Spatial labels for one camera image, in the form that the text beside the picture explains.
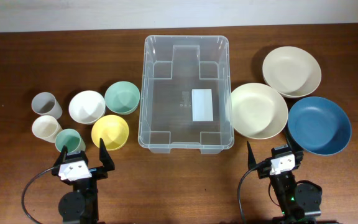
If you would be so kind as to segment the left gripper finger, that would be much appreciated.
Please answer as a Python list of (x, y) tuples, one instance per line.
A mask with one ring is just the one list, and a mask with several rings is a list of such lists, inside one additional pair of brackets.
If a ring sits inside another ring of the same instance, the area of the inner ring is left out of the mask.
[(55, 163), (53, 165), (54, 169), (59, 168), (65, 162), (67, 152), (68, 152), (67, 146), (64, 145), (60, 152), (60, 155), (58, 156), (57, 160), (55, 161)]
[(109, 155), (106, 145), (102, 138), (99, 139), (99, 160), (102, 162), (104, 170), (106, 172), (115, 169), (115, 164)]

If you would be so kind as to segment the beige plate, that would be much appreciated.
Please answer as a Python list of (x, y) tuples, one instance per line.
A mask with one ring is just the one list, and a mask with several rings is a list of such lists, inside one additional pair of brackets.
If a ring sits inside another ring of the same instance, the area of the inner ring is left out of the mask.
[(312, 94), (322, 78), (317, 60), (307, 51), (292, 46), (269, 52), (262, 64), (262, 73), (266, 84), (286, 98)]

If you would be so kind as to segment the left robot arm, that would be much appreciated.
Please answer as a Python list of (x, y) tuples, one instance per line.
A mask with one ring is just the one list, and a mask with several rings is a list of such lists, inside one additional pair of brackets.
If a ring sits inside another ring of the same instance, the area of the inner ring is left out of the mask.
[(52, 175), (73, 187), (59, 201), (58, 211), (63, 223), (97, 223), (98, 186), (97, 181), (108, 178), (108, 172), (115, 169), (102, 139), (99, 140), (99, 160), (102, 166), (89, 168), (85, 152), (68, 154), (63, 147), (52, 168)]

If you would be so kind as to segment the green cup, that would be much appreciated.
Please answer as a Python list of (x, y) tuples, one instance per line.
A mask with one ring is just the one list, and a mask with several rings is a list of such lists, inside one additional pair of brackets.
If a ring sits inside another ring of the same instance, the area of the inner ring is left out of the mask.
[(86, 145), (79, 132), (74, 129), (64, 129), (59, 132), (56, 140), (55, 147), (59, 152), (66, 146), (69, 154), (73, 154), (86, 150)]

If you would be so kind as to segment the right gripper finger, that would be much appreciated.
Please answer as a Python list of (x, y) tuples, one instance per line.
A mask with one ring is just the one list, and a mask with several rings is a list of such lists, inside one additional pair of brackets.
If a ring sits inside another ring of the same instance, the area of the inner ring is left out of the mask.
[(247, 141), (247, 150), (248, 150), (248, 169), (249, 170), (252, 170), (256, 165), (256, 160), (255, 160), (255, 157), (254, 157), (254, 154), (253, 154), (253, 151), (252, 151), (252, 148), (251, 148), (251, 145), (249, 143), (249, 141)]
[(288, 125), (284, 127), (284, 135), (289, 148), (293, 152), (303, 152), (303, 148), (298, 143), (296, 143), (296, 141), (293, 139), (292, 135), (290, 134)]

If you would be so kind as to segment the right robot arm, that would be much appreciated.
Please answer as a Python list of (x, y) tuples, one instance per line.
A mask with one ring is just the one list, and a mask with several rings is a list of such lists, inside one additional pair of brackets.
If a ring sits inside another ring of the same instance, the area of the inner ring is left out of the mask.
[(277, 205), (282, 216), (274, 217), (273, 223), (316, 223), (321, 215), (320, 205), (322, 188), (308, 180), (295, 179), (293, 171), (297, 170), (303, 160), (302, 148), (293, 140), (288, 128), (284, 128), (286, 144), (272, 148), (272, 156), (260, 163), (255, 161), (252, 148), (248, 149), (248, 175), (256, 171), (258, 178), (268, 178), (269, 189), (273, 189)]

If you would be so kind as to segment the cream plate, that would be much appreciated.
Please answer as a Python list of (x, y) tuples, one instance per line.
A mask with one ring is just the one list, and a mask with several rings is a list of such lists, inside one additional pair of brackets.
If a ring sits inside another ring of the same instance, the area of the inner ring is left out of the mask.
[(288, 121), (288, 106), (278, 91), (261, 83), (247, 83), (231, 93), (232, 125), (251, 139), (269, 139)]

